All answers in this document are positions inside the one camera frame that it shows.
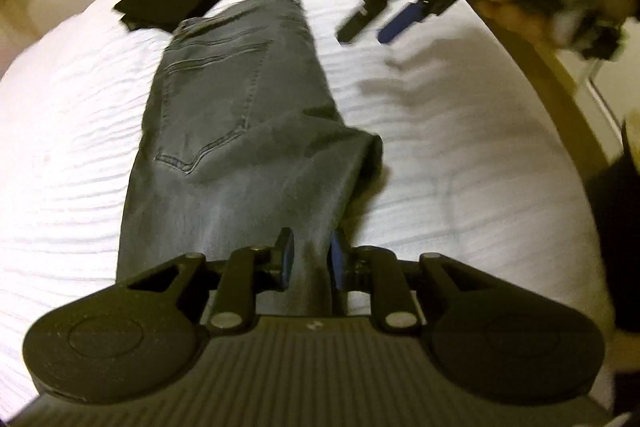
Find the dark grey jeans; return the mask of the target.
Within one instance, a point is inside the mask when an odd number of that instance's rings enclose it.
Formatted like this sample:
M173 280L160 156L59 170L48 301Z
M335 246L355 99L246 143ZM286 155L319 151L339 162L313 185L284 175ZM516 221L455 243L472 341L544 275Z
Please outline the dark grey jeans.
M300 0L185 20L166 48L130 172L116 277L182 254L224 260L294 234L291 284L265 314L331 309L330 237L378 177L382 141L332 98Z

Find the white striped bed sheet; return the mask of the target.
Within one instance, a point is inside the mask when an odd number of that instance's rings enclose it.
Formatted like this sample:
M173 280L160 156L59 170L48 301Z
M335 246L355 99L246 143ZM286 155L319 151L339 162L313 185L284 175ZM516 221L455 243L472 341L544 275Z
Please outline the white striped bed sheet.
M129 31L96 0L1 81L1 415L36 395L22 357L41 315L111 285L143 109L170 37ZM224 0L231 6L244 0ZM378 182L349 206L357 244L438 251L591 317L613 309L596 227L554 124L464 2L391 46L334 29L357 0L300 0L347 126L383 142Z

